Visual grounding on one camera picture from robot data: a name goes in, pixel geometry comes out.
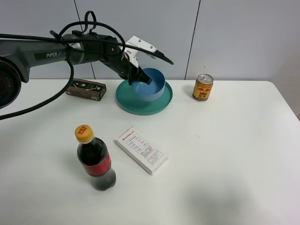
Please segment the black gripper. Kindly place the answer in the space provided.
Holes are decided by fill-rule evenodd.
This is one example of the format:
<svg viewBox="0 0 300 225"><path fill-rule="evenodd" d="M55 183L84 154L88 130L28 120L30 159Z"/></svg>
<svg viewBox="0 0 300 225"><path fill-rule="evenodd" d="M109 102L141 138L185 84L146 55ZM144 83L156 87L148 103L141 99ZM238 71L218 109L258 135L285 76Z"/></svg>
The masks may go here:
<svg viewBox="0 0 300 225"><path fill-rule="evenodd" d="M116 72L124 80L138 81L150 84L152 79L146 75L141 67L136 68L126 57L125 53L110 53L99 56L99 61Z"/></svg>

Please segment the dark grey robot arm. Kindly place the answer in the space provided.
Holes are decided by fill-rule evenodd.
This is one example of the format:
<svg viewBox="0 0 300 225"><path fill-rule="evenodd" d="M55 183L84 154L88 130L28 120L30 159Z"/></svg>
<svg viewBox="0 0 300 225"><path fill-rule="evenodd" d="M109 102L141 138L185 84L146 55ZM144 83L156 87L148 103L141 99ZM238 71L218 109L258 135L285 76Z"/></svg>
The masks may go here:
<svg viewBox="0 0 300 225"><path fill-rule="evenodd" d="M32 67L59 61L79 65L100 61L129 82L150 84L152 79L135 66L129 55L117 45L117 39L95 32L73 31L63 37L65 43L39 40L7 40L0 42L0 106L12 103L29 81Z"/></svg>

